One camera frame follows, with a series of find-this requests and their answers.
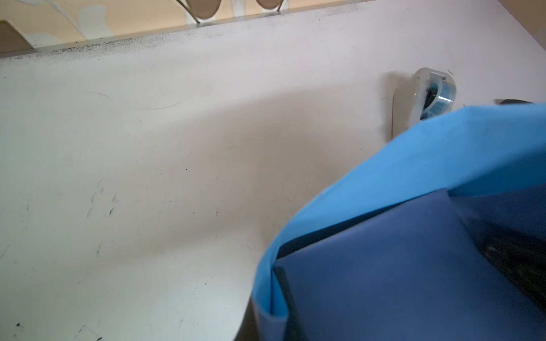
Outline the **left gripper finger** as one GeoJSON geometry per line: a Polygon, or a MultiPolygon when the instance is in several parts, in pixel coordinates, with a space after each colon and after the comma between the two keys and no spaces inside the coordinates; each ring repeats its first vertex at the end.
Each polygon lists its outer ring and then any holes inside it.
{"type": "Polygon", "coordinates": [[[253,300],[250,298],[234,341],[258,341],[258,329],[255,319],[253,300]]]}

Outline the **grey tape dispenser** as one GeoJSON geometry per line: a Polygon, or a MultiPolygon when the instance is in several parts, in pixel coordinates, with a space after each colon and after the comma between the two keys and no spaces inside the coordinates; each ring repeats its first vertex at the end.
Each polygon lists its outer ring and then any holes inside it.
{"type": "Polygon", "coordinates": [[[448,73],[420,68],[396,89],[392,102],[392,137],[453,108],[456,83],[448,73]]]}

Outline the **light blue wrapping paper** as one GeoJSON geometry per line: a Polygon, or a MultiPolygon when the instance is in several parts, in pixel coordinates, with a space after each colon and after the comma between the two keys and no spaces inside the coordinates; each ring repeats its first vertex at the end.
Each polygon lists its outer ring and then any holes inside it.
{"type": "Polygon", "coordinates": [[[544,340],[545,106],[419,123],[297,213],[258,340],[544,340]]]}

